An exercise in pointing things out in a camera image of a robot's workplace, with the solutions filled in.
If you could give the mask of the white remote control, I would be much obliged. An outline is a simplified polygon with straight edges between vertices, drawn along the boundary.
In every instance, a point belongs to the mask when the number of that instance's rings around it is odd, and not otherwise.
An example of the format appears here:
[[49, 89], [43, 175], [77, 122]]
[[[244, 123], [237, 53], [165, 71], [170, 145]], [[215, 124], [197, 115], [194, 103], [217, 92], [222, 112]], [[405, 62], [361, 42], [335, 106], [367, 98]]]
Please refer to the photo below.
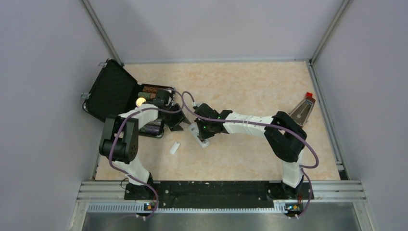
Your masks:
[[199, 138], [199, 130], [196, 123], [189, 125], [188, 131], [192, 134], [193, 138], [202, 148], [206, 148], [210, 145], [210, 142], [208, 140], [206, 139], [202, 140]]

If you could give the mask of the white battery cover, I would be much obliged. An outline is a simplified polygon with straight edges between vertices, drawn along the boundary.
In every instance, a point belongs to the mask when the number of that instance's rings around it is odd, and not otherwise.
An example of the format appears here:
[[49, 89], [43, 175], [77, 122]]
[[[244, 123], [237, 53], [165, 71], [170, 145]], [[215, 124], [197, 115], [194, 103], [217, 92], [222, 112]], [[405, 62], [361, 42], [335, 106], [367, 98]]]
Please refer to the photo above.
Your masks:
[[179, 147], [180, 147], [180, 143], [179, 143], [179, 142], [175, 142], [175, 143], [173, 144], [173, 146], [171, 147], [169, 153], [170, 153], [170, 154], [175, 154], [175, 153], [177, 152], [177, 150], [178, 150]]

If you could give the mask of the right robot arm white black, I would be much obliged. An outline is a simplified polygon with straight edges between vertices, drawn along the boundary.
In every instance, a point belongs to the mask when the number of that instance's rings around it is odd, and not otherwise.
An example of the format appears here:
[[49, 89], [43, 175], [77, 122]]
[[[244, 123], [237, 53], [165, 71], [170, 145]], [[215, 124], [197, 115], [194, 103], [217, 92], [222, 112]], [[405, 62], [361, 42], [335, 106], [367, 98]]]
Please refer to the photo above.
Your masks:
[[199, 139], [206, 140], [216, 134], [246, 134], [264, 138], [273, 153], [282, 161], [282, 192], [295, 198], [302, 191], [304, 175], [300, 164], [307, 138], [306, 132], [286, 112], [278, 111], [273, 116], [241, 115], [232, 110], [217, 112], [206, 103], [195, 103], [198, 115]]

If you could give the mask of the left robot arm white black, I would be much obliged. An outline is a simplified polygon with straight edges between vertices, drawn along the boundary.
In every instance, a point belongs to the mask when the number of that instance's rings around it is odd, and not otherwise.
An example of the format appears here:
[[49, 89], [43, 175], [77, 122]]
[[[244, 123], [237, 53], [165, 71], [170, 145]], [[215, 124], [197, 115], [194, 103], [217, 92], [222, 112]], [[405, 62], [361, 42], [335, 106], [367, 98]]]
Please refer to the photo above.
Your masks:
[[160, 119], [170, 131], [182, 131], [182, 123], [190, 124], [182, 111], [182, 106], [173, 102], [174, 88], [158, 90], [156, 96], [134, 109], [106, 118], [99, 146], [99, 153], [109, 160], [110, 166], [122, 172], [131, 184], [136, 185], [136, 193], [143, 199], [152, 197], [153, 184], [149, 183], [150, 172], [137, 157], [139, 130], [148, 123]]

